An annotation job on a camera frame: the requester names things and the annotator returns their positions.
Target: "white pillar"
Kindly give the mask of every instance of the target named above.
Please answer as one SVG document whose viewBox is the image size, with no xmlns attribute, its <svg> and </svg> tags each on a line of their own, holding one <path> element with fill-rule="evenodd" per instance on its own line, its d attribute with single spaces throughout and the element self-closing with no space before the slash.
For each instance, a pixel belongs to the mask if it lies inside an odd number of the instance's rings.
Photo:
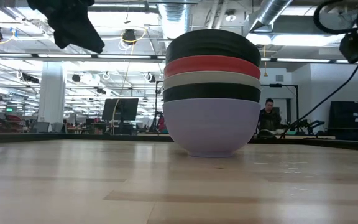
<svg viewBox="0 0 358 224">
<path fill-rule="evenodd" d="M 67 73 L 63 62 L 44 62 L 38 121 L 63 122 Z"/>
</svg>

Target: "black bowl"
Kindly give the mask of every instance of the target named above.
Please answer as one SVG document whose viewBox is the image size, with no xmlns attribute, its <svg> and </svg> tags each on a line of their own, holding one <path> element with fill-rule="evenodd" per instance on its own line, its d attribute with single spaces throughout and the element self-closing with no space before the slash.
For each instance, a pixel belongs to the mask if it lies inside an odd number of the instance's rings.
<svg viewBox="0 0 358 224">
<path fill-rule="evenodd" d="M 236 83 L 194 83 L 169 88 L 163 92 L 164 102 L 194 98 L 230 98 L 259 103 L 260 89 Z"/>
<path fill-rule="evenodd" d="M 168 46 L 166 63 L 195 55 L 222 55 L 260 65 L 259 49 L 245 37 L 233 32 L 203 29 L 177 37 Z"/>
</svg>

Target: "chair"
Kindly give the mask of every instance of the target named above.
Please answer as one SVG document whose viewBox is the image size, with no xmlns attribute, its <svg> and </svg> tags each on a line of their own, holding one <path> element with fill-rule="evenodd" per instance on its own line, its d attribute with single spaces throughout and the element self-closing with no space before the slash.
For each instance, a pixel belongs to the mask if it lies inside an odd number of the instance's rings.
<svg viewBox="0 0 358 224">
<path fill-rule="evenodd" d="M 49 132 L 49 122 L 37 122 L 31 129 L 31 133 L 47 133 Z"/>
</svg>

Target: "red bowl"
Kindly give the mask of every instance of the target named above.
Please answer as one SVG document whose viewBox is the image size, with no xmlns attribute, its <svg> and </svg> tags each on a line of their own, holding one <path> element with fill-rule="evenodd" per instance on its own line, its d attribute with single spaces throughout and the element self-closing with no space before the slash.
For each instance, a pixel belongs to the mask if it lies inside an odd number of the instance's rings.
<svg viewBox="0 0 358 224">
<path fill-rule="evenodd" d="M 198 55 L 174 60 L 165 66 L 164 76 L 168 78 L 172 75 L 198 71 L 237 72 L 260 78 L 260 70 L 253 63 L 220 55 Z"/>
</svg>

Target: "stack of bowls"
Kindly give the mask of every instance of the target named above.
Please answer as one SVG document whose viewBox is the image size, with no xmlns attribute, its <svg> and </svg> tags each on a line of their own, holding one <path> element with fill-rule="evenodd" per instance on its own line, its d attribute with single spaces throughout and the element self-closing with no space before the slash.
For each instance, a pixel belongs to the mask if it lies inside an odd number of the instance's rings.
<svg viewBox="0 0 358 224">
<path fill-rule="evenodd" d="M 260 54 L 245 37 L 197 30 L 169 45 L 164 115 L 189 155 L 230 157 L 254 135 L 259 117 Z"/>
</svg>

